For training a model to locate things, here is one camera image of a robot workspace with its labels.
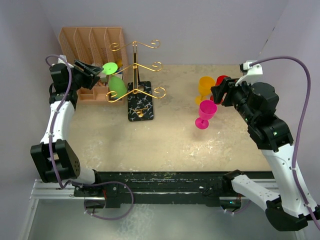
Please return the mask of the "red plastic wine glass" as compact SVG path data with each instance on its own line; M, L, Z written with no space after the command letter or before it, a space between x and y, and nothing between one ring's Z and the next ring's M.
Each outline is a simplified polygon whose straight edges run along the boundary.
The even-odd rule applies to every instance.
M228 76L227 76L227 75L220 75L220 76L216 79L215 86L219 86L219 85L222 83L222 81L224 80L224 78L226 78L226 77L228 77ZM214 101L214 96L213 96L213 95L210 96L210 100L211 100L211 101Z

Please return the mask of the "yellow plastic wine glass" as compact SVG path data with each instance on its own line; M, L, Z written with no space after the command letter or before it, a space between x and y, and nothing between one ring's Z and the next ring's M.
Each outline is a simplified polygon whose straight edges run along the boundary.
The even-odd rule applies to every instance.
M215 86L216 81L210 76L203 76L198 82L199 95L195 98L195 103L199 105L202 101L207 99L207 96L211 94L211 87Z

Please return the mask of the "pink plastic wine glass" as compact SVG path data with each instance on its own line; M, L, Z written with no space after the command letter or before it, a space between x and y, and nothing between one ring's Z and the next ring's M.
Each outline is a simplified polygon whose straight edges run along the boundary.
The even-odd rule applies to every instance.
M209 120L213 118L218 110L217 105L212 100L203 100L199 104L198 118L195 120L195 126L200 130L209 127Z

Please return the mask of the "green plastic wine glass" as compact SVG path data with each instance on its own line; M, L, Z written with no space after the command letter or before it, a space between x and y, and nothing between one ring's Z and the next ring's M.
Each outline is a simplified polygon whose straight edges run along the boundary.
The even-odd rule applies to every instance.
M118 65L114 62L108 62L102 66L102 73L109 76L108 88L111 92L111 97L114 99L119 99L127 93L127 88L124 81L122 80L122 75L118 76Z

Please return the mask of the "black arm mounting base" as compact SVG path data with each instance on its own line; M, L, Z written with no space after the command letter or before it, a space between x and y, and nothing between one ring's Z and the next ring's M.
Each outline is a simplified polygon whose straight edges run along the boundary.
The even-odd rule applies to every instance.
M205 205L239 209L241 196L223 186L224 172L99 172L104 186L77 186L76 197L102 198L106 208L121 204Z

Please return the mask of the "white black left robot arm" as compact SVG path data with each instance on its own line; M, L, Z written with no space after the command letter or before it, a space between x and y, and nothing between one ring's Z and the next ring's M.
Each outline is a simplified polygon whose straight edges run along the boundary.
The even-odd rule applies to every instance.
M69 126L76 111L80 88L92 89L98 82L102 67L79 60L68 63L63 55L49 67L52 84L49 87L50 117L40 143L30 148L30 155L41 180L58 183L65 188L68 183L85 185L91 196L103 191L94 169L83 169L79 158L67 141Z

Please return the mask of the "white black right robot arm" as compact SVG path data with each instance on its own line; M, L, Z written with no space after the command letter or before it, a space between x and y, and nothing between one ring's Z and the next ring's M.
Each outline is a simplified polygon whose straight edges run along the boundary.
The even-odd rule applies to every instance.
M244 172L234 170L224 175L222 190L228 196L239 193L259 206L270 224L278 231L299 231L308 221L319 220L320 206L307 195L303 199L295 179L302 180L294 162L294 140L288 125L275 114L279 96L268 83L242 82L226 77L211 87L213 101L234 107L247 124L247 132L266 158L278 191L272 192Z

